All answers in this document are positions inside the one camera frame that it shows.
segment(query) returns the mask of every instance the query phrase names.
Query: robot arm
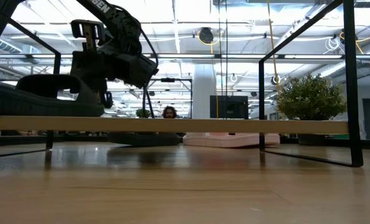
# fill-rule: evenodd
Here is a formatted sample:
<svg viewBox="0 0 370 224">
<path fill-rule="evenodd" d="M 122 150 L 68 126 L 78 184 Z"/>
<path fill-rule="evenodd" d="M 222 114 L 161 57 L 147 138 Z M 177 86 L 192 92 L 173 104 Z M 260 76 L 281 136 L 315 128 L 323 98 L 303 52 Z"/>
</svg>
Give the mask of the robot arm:
<svg viewBox="0 0 370 224">
<path fill-rule="evenodd" d="M 111 5 L 106 0 L 77 1 L 106 25 L 112 39 L 118 40 L 121 54 L 142 53 L 139 41 L 141 24 L 130 13 L 119 6 Z"/>
<path fill-rule="evenodd" d="M 117 78 L 146 91 L 151 77 L 158 72 L 158 60 L 156 58 L 154 62 L 142 55 L 139 37 L 145 33 L 140 22 L 122 7 L 111 5 L 106 0 L 77 1 L 106 25 L 108 34 L 103 34 L 103 25 L 99 22 L 72 22 L 74 36 L 85 37 L 87 43 L 83 52 L 73 52 L 70 74 L 80 77 L 98 93 L 106 108 L 113 104 L 106 79 Z M 100 40 L 98 48 L 96 39 Z M 155 54 L 153 46 L 148 43 Z"/>
</svg>

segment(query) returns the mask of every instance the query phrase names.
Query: pink tray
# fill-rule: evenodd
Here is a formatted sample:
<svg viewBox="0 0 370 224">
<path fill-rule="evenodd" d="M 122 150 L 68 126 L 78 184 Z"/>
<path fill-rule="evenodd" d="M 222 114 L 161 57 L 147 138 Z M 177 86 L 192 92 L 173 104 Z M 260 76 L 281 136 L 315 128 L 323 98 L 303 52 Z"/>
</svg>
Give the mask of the pink tray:
<svg viewBox="0 0 370 224">
<path fill-rule="evenodd" d="M 259 134 L 236 133 L 186 133 L 183 142 L 187 146 L 204 147 L 243 147 L 260 144 Z M 268 146 L 280 144 L 279 134 L 266 134 L 265 144 Z"/>
</svg>

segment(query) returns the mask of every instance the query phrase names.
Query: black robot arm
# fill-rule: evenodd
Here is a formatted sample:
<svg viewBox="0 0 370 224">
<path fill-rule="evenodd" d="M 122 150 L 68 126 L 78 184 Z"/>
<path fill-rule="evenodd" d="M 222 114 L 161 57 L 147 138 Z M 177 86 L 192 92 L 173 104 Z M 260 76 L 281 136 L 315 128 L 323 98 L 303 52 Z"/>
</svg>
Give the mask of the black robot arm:
<svg viewBox="0 0 370 224">
<path fill-rule="evenodd" d="M 139 41 L 141 24 L 130 13 L 119 6 L 111 5 L 106 0 L 77 1 L 104 23 L 111 38 L 118 41 L 121 54 L 142 53 Z"/>
</svg>

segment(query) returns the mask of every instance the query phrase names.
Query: dark hair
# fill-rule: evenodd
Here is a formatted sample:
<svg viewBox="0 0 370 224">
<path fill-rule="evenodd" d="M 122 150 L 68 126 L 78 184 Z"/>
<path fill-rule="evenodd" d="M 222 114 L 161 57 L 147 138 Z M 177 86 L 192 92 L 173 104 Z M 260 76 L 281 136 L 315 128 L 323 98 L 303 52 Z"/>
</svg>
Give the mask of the dark hair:
<svg viewBox="0 0 370 224">
<path fill-rule="evenodd" d="M 177 111 L 176 111 L 176 109 L 173 108 L 172 106 L 166 106 L 165 109 L 164 109 L 164 111 L 163 111 L 163 117 L 164 118 L 167 118 L 166 117 L 167 110 L 172 110 L 173 111 L 173 115 L 174 115 L 173 118 L 176 118 L 177 117 Z"/>
</svg>

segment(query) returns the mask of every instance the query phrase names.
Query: black metal frame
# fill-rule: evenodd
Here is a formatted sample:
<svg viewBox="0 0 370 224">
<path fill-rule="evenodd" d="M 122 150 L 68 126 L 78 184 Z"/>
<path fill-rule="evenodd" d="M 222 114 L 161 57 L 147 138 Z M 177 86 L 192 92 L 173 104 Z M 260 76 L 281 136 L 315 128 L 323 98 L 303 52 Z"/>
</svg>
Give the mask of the black metal frame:
<svg viewBox="0 0 370 224">
<path fill-rule="evenodd" d="M 60 60 L 62 58 L 62 54 L 55 50 L 53 47 L 51 47 L 49 44 L 38 38 L 35 34 L 28 31 L 26 28 L 24 28 L 22 25 L 17 23 L 15 20 L 11 19 L 9 16 L 5 15 L 2 11 L 0 11 L 0 16 L 8 23 L 10 23 L 12 26 L 14 26 L 16 29 L 21 31 L 23 34 L 29 36 L 31 39 L 35 40 L 38 44 L 41 44 L 41 46 L 45 47 L 49 51 L 51 51 L 53 54 L 55 54 L 55 60 L 54 60 L 54 74 L 60 73 Z M 15 153 L 9 153 L 9 154 L 0 154 L 0 157 L 2 156 L 12 156 L 17 154 L 25 154 L 25 153 L 31 153 L 31 152 L 40 152 L 40 151 L 47 151 L 49 149 L 52 149 L 54 142 L 54 132 L 48 131 L 47 132 L 47 142 L 45 149 L 38 149 L 33 151 L 27 151 L 27 152 L 15 152 Z"/>
<path fill-rule="evenodd" d="M 185 85 L 185 83 L 183 83 L 183 81 L 188 81 L 191 83 L 191 89 L 189 90 L 191 92 L 191 119 L 192 119 L 192 107 L 193 107 L 193 81 L 192 79 L 190 78 L 173 78 L 174 81 L 180 81 L 182 84 Z M 150 80 L 152 82 L 152 84 L 149 85 L 149 87 L 151 85 L 153 85 L 155 82 L 161 82 L 161 79 L 160 78 L 152 78 Z"/>
<path fill-rule="evenodd" d="M 345 37 L 345 62 L 346 62 L 346 86 L 347 86 L 347 106 L 348 106 L 348 129 L 350 138 L 350 150 L 351 150 L 351 163 L 331 161 L 328 159 L 321 159 L 310 156 L 302 156 L 297 154 L 288 154 L 283 152 L 273 152 L 265 150 L 265 136 L 264 133 L 260 133 L 260 151 L 269 152 L 273 154 L 278 154 L 282 156 L 296 157 L 299 159 L 308 159 L 318 162 L 326 162 L 330 164 L 336 164 L 348 167 L 361 167 L 363 166 L 363 154 L 361 137 L 359 135 L 359 123 L 358 123 L 358 83 L 356 74 L 356 43 L 355 43 L 355 24 L 354 24 L 354 1 L 346 0 L 334 0 L 331 4 L 326 6 L 322 11 L 320 11 L 315 17 L 310 19 L 306 24 L 301 26 L 297 31 L 295 31 L 286 40 L 275 47 L 271 52 L 269 52 L 263 59 L 259 61 L 259 118 L 264 120 L 264 62 L 270 57 L 274 56 L 279 50 L 284 48 L 292 40 L 298 37 L 301 33 L 306 31 L 312 25 L 317 23 L 322 19 L 327 13 L 336 9 L 343 3 L 344 8 L 344 34 Z"/>
</svg>

